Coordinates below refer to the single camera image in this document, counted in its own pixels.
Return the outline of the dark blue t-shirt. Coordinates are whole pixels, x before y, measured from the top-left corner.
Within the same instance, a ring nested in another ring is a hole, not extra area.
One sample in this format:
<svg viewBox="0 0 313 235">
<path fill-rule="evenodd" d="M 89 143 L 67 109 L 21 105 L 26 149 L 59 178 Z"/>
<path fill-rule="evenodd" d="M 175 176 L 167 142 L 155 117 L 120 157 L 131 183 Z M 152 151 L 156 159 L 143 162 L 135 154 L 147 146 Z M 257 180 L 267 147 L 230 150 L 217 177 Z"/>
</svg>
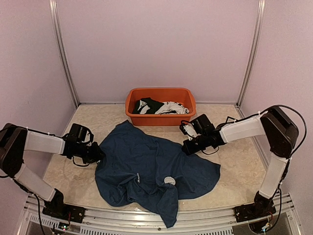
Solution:
<svg viewBox="0 0 313 235">
<path fill-rule="evenodd" d="M 211 192 L 220 179 L 220 165 L 196 154 L 186 155 L 179 143 L 145 134 L 124 121 L 101 142 L 105 153 L 95 170 L 101 197 L 113 207 L 138 203 L 174 226 L 179 200 Z M 140 184 L 136 174 L 140 175 Z M 170 176 L 175 185 L 165 184 Z"/>
</svg>

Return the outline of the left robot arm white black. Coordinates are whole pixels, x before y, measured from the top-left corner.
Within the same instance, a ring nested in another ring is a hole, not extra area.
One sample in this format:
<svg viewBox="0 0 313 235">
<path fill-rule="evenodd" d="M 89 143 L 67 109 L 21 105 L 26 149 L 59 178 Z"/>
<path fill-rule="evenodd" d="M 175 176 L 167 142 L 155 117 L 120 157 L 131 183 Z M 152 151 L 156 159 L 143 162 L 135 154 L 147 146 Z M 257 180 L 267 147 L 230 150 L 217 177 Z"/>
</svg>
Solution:
<svg viewBox="0 0 313 235">
<path fill-rule="evenodd" d="M 41 198 L 46 209 L 62 218 L 68 214 L 63 194 L 26 166 L 24 153 L 35 151 L 58 154 L 68 159 L 79 157 L 83 161 L 82 166 L 88 166 L 105 157 L 93 138 L 89 128 L 76 123 L 63 137 L 7 123 L 0 131 L 0 168 L 23 190 Z"/>
</svg>

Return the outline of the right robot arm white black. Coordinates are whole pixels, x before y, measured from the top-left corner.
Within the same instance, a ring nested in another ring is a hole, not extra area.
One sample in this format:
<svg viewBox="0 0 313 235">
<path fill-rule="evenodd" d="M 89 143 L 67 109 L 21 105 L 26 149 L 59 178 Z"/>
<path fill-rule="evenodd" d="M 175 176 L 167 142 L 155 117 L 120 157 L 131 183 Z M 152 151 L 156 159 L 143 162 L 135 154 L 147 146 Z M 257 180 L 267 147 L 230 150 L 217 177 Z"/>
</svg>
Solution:
<svg viewBox="0 0 313 235">
<path fill-rule="evenodd" d="M 301 144 L 297 142 L 299 130 L 283 111 L 285 105 L 273 105 L 242 119 L 232 119 L 214 126 L 203 114 L 192 121 L 182 120 L 180 130 L 188 139 L 182 150 L 187 155 L 214 149 L 237 140 L 266 136 L 270 148 L 270 162 L 265 178 L 257 191 L 254 202 L 239 206 L 237 212 L 248 212 L 261 217 L 273 206 L 273 197 L 285 179 L 292 155 Z"/>
</svg>

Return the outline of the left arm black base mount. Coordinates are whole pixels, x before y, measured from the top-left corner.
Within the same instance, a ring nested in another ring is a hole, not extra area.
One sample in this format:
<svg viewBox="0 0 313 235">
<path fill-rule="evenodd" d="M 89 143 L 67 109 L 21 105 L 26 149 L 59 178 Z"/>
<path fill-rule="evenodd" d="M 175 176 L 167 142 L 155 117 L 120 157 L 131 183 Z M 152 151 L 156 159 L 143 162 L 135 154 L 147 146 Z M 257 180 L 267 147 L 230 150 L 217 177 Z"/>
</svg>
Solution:
<svg viewBox="0 0 313 235">
<path fill-rule="evenodd" d="M 56 209 L 43 208 L 43 214 L 69 222 L 82 223 L 86 209 L 79 206 L 65 204 L 64 208 L 57 212 Z"/>
</svg>

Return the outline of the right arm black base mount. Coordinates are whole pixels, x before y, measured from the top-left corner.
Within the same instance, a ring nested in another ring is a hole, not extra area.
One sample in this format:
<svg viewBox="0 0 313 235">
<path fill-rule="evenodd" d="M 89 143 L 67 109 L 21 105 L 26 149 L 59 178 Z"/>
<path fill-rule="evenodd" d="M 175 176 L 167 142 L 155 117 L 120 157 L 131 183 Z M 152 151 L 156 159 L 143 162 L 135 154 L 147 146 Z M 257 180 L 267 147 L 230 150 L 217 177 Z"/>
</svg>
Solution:
<svg viewBox="0 0 313 235">
<path fill-rule="evenodd" d="M 264 208 L 263 206 L 257 207 L 256 205 L 254 205 L 254 203 L 236 206 L 233 210 L 237 223 L 261 218 L 276 213 L 275 206 L 269 206 L 267 208 Z"/>
</svg>

